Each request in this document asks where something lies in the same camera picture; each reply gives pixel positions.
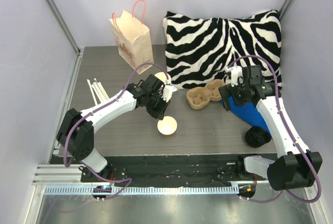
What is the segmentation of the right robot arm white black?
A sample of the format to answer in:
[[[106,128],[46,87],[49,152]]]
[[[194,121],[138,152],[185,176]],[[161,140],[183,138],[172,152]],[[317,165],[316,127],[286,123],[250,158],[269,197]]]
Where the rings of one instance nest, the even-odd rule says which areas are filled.
[[[311,187],[323,159],[319,152],[311,152],[294,128],[274,83],[260,85],[225,85],[219,88],[223,107],[230,110],[229,99],[235,105],[253,103],[263,117],[274,141],[277,160],[248,155],[235,166],[235,174],[246,180],[256,174],[269,181],[276,191]]]

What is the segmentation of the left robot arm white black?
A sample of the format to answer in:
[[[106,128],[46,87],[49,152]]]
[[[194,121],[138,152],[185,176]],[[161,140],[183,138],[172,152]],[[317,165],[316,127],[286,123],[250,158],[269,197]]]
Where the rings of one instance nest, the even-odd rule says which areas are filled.
[[[74,160],[81,162],[100,182],[107,181],[111,167],[107,160],[94,147],[94,137],[99,129],[118,116],[145,107],[148,114],[162,120],[172,94],[177,88],[165,85],[160,80],[130,83],[114,97],[104,103],[86,110],[67,111],[57,133],[57,141],[64,147],[64,154],[69,153]]]

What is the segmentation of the single brown paper cup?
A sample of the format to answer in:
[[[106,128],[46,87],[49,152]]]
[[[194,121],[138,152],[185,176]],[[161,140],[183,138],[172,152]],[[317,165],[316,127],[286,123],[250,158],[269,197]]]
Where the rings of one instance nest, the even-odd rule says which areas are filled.
[[[171,116],[165,116],[162,120],[158,120],[157,129],[160,134],[169,136],[176,132],[178,127],[177,121]]]

